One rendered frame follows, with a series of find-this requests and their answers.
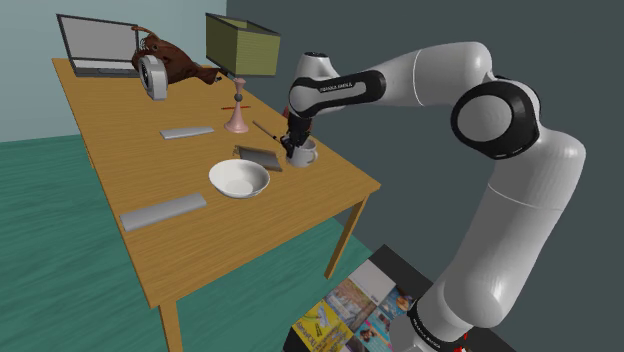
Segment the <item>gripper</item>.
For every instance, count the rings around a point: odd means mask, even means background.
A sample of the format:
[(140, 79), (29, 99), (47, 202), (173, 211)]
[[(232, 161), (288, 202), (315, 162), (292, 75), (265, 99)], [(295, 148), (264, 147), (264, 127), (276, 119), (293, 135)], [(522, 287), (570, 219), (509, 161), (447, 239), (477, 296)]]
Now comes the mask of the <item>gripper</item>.
[(288, 116), (288, 135), (280, 138), (281, 145), (286, 151), (286, 157), (292, 158), (296, 146), (302, 146), (310, 135), (311, 118), (302, 118), (290, 112)]

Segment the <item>white mug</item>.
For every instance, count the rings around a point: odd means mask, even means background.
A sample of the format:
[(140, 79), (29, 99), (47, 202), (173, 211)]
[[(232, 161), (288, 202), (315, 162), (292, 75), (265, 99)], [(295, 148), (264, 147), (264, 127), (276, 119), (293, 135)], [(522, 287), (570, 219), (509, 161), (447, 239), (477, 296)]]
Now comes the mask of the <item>white mug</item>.
[(286, 157), (287, 162), (297, 168), (310, 166), (318, 158), (316, 143), (308, 138), (301, 146), (295, 147), (291, 157)]

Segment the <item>dark pencil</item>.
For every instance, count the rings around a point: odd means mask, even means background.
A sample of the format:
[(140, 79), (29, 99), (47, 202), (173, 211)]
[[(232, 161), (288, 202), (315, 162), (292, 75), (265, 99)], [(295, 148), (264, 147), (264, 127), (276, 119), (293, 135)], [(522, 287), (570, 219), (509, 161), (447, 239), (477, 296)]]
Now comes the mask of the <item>dark pencil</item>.
[(263, 133), (267, 134), (269, 137), (271, 137), (273, 140), (275, 140), (276, 142), (280, 143), (280, 139), (273, 133), (271, 133), (268, 129), (266, 129), (265, 127), (263, 127), (261, 124), (259, 124), (256, 120), (253, 120), (252, 123), (258, 127)]

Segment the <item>grey tablet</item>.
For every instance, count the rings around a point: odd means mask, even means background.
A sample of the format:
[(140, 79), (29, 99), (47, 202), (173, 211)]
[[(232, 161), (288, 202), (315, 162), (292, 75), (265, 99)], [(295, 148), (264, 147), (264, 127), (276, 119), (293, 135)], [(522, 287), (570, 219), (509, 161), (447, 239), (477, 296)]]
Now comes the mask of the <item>grey tablet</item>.
[(282, 171), (278, 156), (274, 151), (236, 145), (234, 153), (241, 159), (255, 162), (269, 171)]

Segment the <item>white bowl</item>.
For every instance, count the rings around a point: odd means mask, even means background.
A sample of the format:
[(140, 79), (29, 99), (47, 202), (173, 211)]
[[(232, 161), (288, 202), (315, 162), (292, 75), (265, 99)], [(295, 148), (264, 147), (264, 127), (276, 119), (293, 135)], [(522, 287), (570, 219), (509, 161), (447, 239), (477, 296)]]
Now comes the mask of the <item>white bowl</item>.
[(229, 159), (210, 169), (209, 181), (224, 196), (245, 199), (261, 193), (268, 186), (270, 175), (253, 161)]

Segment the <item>small grey flat bar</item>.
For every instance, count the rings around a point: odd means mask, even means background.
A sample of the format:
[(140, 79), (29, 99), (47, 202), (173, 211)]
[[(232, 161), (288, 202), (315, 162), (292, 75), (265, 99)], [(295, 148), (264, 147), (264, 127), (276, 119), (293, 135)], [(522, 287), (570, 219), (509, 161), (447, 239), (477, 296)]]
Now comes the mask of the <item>small grey flat bar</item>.
[(175, 128), (168, 130), (161, 130), (160, 135), (164, 140), (173, 140), (173, 139), (181, 139), (194, 137), (199, 135), (205, 135), (213, 133), (214, 129), (210, 126), (201, 126), (201, 127), (185, 127), (185, 128)]

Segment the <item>lamp with olive shade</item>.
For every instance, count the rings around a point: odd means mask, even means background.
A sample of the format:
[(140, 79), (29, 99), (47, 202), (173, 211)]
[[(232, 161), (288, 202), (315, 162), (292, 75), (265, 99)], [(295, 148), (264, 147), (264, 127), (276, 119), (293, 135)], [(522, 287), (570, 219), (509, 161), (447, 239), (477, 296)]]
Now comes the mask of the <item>lamp with olive shade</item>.
[[(235, 105), (243, 99), (245, 77), (276, 75), (281, 36), (252, 21), (206, 13), (206, 58), (232, 76)], [(232, 133), (246, 133), (242, 109), (233, 110), (224, 124)]]

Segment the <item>wooden table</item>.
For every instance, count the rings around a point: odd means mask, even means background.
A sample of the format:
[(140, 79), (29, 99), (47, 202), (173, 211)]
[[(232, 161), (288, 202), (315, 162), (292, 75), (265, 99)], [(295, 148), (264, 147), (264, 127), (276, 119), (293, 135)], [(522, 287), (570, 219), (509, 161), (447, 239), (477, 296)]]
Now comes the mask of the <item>wooden table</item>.
[[(326, 146), (307, 168), (284, 165), (259, 195), (223, 196), (211, 167), (236, 145), (279, 151), (256, 127), (284, 130), (282, 115), (249, 96), (248, 132), (224, 128), (235, 87), (190, 79), (155, 102), (130, 78), (79, 78), (63, 58), (53, 62), (60, 84), (115, 217), (200, 193), (206, 206), (121, 236), (150, 307), (159, 311), (169, 352), (184, 352), (177, 302), (229, 272), (348, 211), (356, 223), (379, 183)], [(210, 126), (213, 133), (164, 140), (161, 130)]]

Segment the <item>large grey flat bar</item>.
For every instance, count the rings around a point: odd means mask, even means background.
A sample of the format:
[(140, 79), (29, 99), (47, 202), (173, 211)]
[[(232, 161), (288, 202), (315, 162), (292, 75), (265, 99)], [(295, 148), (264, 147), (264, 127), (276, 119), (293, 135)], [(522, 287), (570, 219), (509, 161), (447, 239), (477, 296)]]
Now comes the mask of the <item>large grey flat bar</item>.
[(134, 231), (206, 206), (200, 193), (190, 194), (120, 215), (126, 232)]

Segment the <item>brown leather bag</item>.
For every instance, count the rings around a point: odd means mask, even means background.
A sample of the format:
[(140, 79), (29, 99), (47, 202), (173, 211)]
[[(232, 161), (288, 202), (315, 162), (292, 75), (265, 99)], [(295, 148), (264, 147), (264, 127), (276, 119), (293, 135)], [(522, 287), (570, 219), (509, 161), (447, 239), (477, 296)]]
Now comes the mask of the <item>brown leather bag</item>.
[(207, 68), (197, 64), (180, 48), (174, 44), (160, 39), (152, 31), (141, 27), (132, 26), (132, 30), (147, 33), (147, 36), (140, 41), (140, 47), (135, 51), (132, 57), (133, 67), (140, 72), (139, 59), (141, 57), (152, 55), (161, 60), (167, 72), (169, 84), (174, 84), (188, 78), (198, 78), (208, 85), (212, 85), (221, 80), (217, 74), (224, 76), (227, 72), (220, 68)]

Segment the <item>white round fan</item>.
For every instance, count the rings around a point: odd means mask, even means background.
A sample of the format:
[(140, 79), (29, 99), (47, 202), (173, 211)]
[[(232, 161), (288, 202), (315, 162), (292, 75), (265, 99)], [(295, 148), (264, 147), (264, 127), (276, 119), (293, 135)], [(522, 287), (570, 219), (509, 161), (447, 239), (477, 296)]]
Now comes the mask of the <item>white round fan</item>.
[(138, 60), (138, 72), (148, 96), (154, 101), (167, 98), (168, 76), (162, 60), (153, 55), (145, 55)]

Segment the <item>grey laptop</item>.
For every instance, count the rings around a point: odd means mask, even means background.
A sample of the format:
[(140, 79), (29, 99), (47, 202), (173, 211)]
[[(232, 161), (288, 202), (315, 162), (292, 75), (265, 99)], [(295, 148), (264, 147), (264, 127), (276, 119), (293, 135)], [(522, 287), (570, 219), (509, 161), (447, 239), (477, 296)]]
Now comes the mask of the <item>grey laptop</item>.
[(134, 24), (57, 14), (67, 57), (77, 77), (135, 78), (139, 48)]

